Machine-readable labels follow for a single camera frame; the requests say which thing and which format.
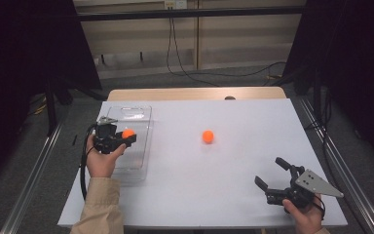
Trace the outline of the white wall outlet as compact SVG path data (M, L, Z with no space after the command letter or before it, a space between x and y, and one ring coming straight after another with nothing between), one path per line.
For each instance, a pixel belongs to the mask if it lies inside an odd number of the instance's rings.
M188 8L187 0L165 0L166 10L186 10Z

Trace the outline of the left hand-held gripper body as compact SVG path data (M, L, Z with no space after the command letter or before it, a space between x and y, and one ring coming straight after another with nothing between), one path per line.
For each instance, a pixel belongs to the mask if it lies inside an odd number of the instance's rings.
M108 154L115 151L123 143L122 132L117 131L118 120L101 116L95 125L93 145L97 151Z

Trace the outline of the person's right hand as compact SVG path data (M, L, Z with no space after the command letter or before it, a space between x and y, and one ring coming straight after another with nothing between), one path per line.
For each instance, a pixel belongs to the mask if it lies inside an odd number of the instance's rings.
M318 234L322 230L321 197L315 196L314 202L305 209L298 209L288 199L283 199L284 208L291 214L296 234Z

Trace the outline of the black curtain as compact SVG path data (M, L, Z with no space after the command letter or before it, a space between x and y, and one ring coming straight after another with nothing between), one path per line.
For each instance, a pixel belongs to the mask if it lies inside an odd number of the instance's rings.
M306 0L283 75L325 85L374 149L374 0Z
M9 157L33 96L100 89L73 0L0 0L0 166Z

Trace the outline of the metal floor rail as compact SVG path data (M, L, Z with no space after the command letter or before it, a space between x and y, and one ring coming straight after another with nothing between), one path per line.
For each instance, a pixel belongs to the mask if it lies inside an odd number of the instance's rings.
M314 108L308 99L302 97L299 102L309 120L306 129L312 131L320 142L321 154L329 176L335 185L344 191L345 197L341 200L344 201L361 230L364 233L374 234L374 206L355 179L327 128L314 115Z
M63 123L59 121L53 128L52 132L47 136L37 161L29 174L29 177L22 188L16 203L11 209L0 231L0 234L17 234L19 226L32 200L33 193L40 181L43 171L46 168L48 160L50 159L62 127Z

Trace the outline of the black horizontal bar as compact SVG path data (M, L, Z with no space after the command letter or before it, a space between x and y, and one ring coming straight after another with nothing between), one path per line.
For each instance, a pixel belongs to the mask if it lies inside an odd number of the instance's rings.
M78 21L184 19L205 17L295 15L302 14L304 11L305 8L303 6L157 10L139 12L78 14L75 17L75 19Z

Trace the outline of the wooden table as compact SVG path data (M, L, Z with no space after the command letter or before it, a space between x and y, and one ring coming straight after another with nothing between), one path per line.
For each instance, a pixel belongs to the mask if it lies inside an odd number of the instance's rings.
M124 89L109 93L108 101L136 100L199 100L286 98L280 87L227 87L227 88L165 88L165 89Z

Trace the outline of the person's left hand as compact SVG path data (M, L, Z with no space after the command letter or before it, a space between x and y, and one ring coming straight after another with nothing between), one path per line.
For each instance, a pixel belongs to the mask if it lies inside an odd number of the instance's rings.
M126 146L121 144L115 151L102 154L94 148L94 135L87 140L86 153L87 168L91 177L111 177L118 158L124 154Z

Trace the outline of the clear plastic tray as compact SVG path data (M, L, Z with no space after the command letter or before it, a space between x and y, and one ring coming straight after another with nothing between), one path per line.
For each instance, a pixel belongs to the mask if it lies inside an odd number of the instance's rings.
M124 154L116 161L112 177L119 179L122 183L144 180L147 174L152 134L152 108L150 106L107 106L103 104L98 120L101 116L117 119L118 132L132 129L136 135L136 142L131 147L126 147Z

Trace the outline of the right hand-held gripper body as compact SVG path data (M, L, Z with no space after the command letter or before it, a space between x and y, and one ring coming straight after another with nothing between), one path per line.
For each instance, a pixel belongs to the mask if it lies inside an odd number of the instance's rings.
M306 208L314 202L316 194L343 198L344 193L311 170L303 166L281 165L290 173L290 183L285 189L273 189L264 184L264 194L269 205L282 205L289 200L296 208Z

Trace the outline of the white table cover board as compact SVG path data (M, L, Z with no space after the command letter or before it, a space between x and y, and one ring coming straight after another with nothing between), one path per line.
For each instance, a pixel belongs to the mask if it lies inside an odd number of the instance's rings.
M254 179L284 189L289 172L277 157L321 175L288 98L151 101L152 137L146 178L120 192L128 227L246 229L292 223L267 204ZM212 143L202 134L214 133Z

